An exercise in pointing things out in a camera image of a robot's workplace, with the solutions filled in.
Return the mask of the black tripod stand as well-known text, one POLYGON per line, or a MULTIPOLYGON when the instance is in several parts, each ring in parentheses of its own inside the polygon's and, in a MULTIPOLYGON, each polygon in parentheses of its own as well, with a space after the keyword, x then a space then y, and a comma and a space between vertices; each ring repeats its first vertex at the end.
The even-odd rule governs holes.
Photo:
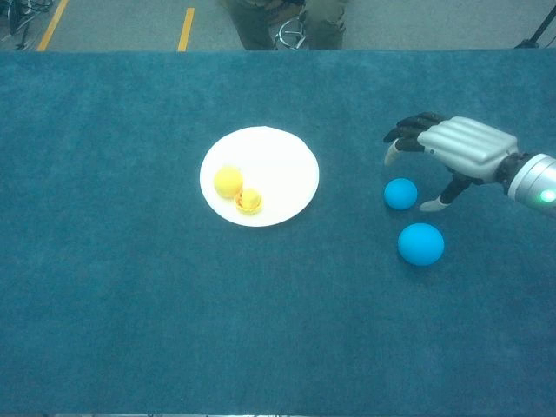
POLYGON ((533 34, 526 39, 523 39, 515 46, 515 49, 538 49, 539 39, 544 35, 550 24, 556 18, 556 4, 551 8, 546 17, 543 19, 539 27, 533 34))

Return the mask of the big blue ball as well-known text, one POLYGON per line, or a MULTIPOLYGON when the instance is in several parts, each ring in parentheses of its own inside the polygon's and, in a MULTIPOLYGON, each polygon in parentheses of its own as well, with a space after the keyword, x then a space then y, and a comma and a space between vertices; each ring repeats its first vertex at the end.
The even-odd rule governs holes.
POLYGON ((444 253, 442 233, 428 223, 413 223, 399 234, 397 248, 400 256, 408 263, 424 267, 436 263, 444 253))

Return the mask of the big yellow ball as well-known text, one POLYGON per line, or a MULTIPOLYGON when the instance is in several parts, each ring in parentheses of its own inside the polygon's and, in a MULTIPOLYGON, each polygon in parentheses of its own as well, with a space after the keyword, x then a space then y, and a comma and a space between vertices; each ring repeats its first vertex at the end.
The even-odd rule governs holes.
POLYGON ((222 198, 234 198, 242 190, 242 185, 242 173, 237 167, 224 166, 215 174, 215 191, 222 198))

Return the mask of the person in olive trousers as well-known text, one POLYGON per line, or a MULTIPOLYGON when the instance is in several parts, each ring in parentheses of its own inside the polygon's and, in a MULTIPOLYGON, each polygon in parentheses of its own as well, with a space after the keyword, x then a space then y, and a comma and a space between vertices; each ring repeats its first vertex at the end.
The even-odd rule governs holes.
MULTIPOLYGON (((228 13, 246 50, 273 50, 267 6, 273 0, 225 0, 228 13)), ((302 0, 300 11, 311 50, 338 50, 343 44, 349 0, 302 0)))

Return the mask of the white round plate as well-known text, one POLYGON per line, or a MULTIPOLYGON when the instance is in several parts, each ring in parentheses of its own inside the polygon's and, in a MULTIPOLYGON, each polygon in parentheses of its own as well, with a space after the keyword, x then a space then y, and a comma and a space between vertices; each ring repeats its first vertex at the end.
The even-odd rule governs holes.
POLYGON ((202 160, 199 183, 207 204, 223 219, 248 227, 268 227, 298 215, 318 189, 320 170, 307 144, 287 131, 267 126, 229 133, 212 145, 202 160), (235 202, 218 195, 219 169, 239 169, 245 188, 261 195, 261 209, 243 214, 235 202))

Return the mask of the small blue ball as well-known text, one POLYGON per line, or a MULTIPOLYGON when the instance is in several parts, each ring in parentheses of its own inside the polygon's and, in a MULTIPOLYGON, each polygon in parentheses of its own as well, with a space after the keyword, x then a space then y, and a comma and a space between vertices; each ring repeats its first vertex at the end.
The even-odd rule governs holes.
POLYGON ((416 203, 418 189, 407 178, 395 178, 384 188, 383 197, 389 208, 406 210, 413 207, 416 203))

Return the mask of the teal table cloth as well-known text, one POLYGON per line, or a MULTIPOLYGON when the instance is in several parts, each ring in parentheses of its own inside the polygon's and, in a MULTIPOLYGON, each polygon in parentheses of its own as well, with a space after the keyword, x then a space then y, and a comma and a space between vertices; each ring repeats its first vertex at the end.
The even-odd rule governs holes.
POLYGON ((556 219, 430 156, 422 111, 556 157, 556 50, 0 53, 0 414, 556 417, 556 219), (298 135, 321 183, 242 228, 202 197, 212 143, 298 135), (443 235, 434 264, 400 232, 443 235))

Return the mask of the yellow fluted cup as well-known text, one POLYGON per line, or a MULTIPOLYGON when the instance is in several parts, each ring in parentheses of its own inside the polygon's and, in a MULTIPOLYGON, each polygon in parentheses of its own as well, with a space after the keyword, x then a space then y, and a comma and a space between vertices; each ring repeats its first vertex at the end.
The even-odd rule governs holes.
POLYGON ((254 210, 245 210, 245 209, 243 209, 243 208, 240 206, 240 204, 239 204, 241 192, 238 193, 238 194, 235 196, 235 207, 236 207, 236 209, 237 209, 240 213, 242 213, 243 215, 254 215, 254 214, 258 213, 258 212, 261 210, 261 207, 262 207, 262 197, 261 197, 261 205, 260 205, 258 208, 254 209, 254 210))

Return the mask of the dark metal wheeled frame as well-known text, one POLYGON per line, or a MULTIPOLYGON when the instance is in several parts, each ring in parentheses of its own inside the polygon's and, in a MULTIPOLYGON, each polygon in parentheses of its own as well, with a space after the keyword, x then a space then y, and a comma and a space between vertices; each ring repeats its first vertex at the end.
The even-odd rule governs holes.
POLYGON ((30 46, 30 24, 50 12, 55 0, 0 0, 0 45, 14 41, 15 50, 30 46))

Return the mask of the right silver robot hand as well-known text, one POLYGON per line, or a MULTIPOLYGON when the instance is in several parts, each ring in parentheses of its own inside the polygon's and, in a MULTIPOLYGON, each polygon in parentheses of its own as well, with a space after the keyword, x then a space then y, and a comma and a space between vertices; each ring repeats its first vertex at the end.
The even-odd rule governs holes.
POLYGON ((504 131, 462 116, 450 118, 422 112, 396 123, 383 138, 389 145, 384 164, 401 153, 426 153, 441 162, 452 180, 433 200, 423 202, 423 212, 447 208, 470 185, 496 182, 503 162, 519 154, 518 140, 504 131))

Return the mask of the chrome stool base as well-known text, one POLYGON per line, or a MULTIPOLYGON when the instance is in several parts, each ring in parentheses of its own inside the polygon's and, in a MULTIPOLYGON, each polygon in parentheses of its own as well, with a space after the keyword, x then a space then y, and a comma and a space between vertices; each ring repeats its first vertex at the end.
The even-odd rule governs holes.
POLYGON ((274 46, 277 50, 300 50, 305 47, 307 39, 303 21, 299 17, 292 17, 279 27, 274 46))

